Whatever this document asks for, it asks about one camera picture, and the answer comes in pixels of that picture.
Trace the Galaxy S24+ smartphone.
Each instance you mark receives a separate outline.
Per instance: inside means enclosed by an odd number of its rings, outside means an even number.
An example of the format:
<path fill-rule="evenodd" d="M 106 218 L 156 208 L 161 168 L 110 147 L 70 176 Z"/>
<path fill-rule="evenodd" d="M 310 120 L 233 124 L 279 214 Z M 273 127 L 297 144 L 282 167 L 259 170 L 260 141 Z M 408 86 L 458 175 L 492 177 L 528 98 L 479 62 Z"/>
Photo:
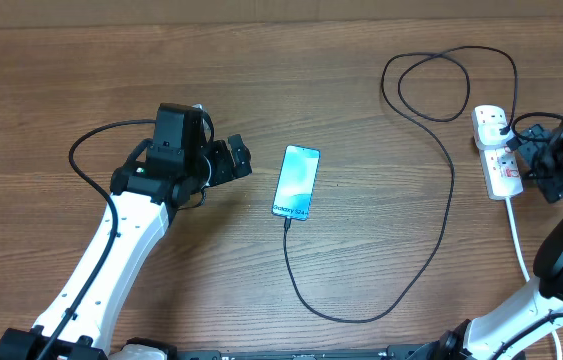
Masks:
<path fill-rule="evenodd" d="M 320 158 L 317 149 L 286 147 L 272 204 L 273 215 L 308 219 Z"/>

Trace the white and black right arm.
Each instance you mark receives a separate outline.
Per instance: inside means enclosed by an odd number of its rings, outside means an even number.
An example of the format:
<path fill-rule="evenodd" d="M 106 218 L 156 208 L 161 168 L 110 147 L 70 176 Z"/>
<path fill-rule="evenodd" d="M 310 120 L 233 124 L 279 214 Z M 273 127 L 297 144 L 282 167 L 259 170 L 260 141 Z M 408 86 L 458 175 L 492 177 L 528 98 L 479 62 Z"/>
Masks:
<path fill-rule="evenodd" d="M 472 113 L 488 195 L 509 203 L 525 179 L 550 204 L 563 198 L 563 114 L 559 126 L 522 132 L 505 126 L 501 109 Z M 527 347 L 563 327 L 563 219 L 539 247 L 526 283 L 492 312 L 467 320 L 439 340 L 407 353 L 409 359 L 522 359 Z"/>

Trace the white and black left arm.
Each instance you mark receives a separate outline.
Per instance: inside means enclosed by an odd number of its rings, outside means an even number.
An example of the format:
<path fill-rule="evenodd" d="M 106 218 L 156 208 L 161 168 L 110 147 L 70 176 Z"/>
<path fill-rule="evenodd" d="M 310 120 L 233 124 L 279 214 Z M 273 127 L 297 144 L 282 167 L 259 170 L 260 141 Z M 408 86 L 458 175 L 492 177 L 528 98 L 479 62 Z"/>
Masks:
<path fill-rule="evenodd" d="M 28 330 L 9 328 L 0 359 L 105 359 L 119 314 L 148 255 L 190 198 L 248 176 L 240 135 L 215 139 L 207 111 L 163 103 L 143 139 L 117 168 L 110 188 L 74 165 L 105 200 L 100 225 L 69 280 Z"/>

